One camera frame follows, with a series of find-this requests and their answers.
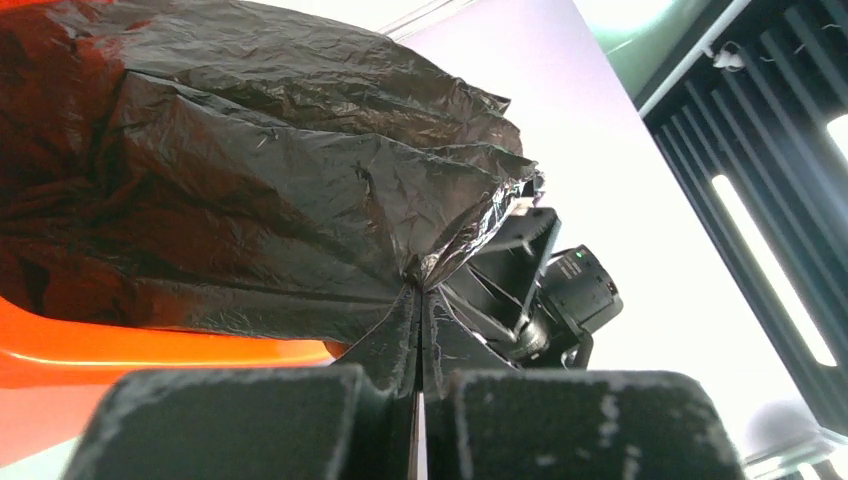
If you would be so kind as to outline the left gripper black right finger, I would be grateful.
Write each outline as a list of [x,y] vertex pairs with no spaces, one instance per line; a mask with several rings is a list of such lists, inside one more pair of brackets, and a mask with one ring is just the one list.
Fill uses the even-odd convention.
[[433,479],[740,479],[714,404],[669,371],[510,367],[443,295],[422,302]]

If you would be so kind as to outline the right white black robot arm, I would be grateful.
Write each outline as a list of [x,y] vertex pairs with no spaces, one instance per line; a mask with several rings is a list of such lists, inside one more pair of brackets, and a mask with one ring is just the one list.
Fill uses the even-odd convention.
[[515,209],[441,286],[458,320],[516,366],[586,368],[594,333],[623,309],[588,247],[555,250],[560,227],[552,208]]

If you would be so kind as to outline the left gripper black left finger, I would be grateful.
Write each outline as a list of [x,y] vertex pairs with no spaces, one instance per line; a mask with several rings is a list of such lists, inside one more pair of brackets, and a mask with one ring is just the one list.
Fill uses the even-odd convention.
[[67,479],[410,479],[420,292],[326,367],[148,369],[98,404]]

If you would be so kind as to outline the black plastic trash bag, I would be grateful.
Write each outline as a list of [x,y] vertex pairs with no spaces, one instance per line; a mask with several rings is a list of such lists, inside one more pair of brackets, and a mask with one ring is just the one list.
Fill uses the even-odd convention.
[[506,98],[247,1],[1,14],[1,294],[68,321],[353,343],[539,175]]

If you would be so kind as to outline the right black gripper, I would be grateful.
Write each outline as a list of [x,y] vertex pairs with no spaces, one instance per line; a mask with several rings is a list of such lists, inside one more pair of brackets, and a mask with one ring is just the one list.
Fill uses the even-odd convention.
[[547,329],[532,310],[560,226],[552,208],[511,214],[441,285],[458,320],[509,361],[528,361],[547,348]]

